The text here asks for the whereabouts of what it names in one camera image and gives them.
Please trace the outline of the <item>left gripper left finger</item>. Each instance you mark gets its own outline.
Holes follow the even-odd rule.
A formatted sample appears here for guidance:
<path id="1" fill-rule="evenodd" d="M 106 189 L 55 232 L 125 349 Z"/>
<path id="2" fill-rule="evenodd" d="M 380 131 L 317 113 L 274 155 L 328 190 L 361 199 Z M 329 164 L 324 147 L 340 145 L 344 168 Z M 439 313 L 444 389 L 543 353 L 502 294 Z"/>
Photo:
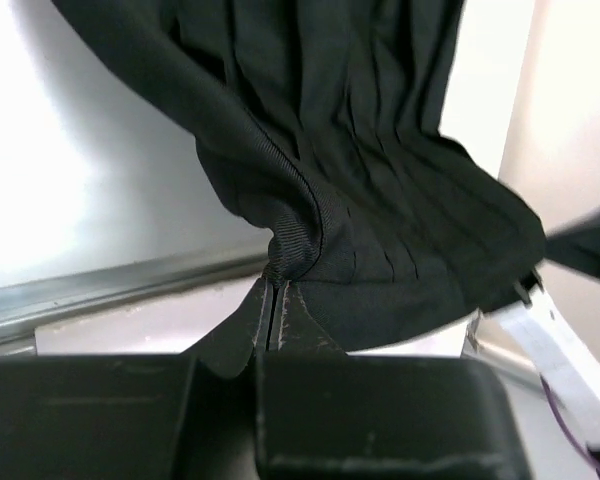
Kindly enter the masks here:
<path id="1" fill-rule="evenodd" d="M 255 479 L 275 292 L 177 354 L 0 357 L 0 479 Z"/>

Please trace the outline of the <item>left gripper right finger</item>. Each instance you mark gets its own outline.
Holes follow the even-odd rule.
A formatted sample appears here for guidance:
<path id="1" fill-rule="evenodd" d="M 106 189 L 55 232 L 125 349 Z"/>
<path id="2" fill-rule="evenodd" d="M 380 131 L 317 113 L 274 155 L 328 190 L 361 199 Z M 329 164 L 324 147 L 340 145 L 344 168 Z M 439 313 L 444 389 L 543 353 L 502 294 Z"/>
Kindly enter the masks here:
<path id="1" fill-rule="evenodd" d="M 528 479 L 502 382 L 466 358 L 351 356 L 299 289 L 275 296 L 255 361 L 263 479 Z"/>

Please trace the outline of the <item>black pleated skirt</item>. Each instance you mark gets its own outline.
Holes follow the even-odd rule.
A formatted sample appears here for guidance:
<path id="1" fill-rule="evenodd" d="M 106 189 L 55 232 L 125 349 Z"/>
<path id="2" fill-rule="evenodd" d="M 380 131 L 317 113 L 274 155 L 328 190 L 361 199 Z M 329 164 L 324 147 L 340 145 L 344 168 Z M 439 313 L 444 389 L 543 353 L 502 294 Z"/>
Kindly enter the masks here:
<path id="1" fill-rule="evenodd" d="M 438 130 L 459 1 L 60 1 L 269 229 L 266 278 L 346 350 L 485 306 L 543 257 L 537 215 Z"/>

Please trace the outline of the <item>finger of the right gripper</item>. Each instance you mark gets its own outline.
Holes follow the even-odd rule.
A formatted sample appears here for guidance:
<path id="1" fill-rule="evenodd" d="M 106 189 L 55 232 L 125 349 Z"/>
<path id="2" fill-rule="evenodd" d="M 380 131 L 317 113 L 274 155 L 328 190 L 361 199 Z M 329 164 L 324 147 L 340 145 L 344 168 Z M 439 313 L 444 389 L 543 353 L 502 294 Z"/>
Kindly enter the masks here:
<path id="1" fill-rule="evenodd" d="M 550 233 L 545 258 L 600 280 L 600 208 Z"/>

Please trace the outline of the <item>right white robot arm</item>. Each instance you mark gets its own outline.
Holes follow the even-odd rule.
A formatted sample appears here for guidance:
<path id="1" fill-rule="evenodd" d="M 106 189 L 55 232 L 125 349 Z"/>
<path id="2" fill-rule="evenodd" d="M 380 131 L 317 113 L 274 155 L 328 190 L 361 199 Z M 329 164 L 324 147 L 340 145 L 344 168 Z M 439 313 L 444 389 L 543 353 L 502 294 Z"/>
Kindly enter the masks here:
<path id="1" fill-rule="evenodd" d="M 551 234 L 545 258 L 600 280 L 600 210 Z M 600 447 L 600 363 L 568 325 L 535 270 L 480 307 L 522 348 L 539 376 Z"/>

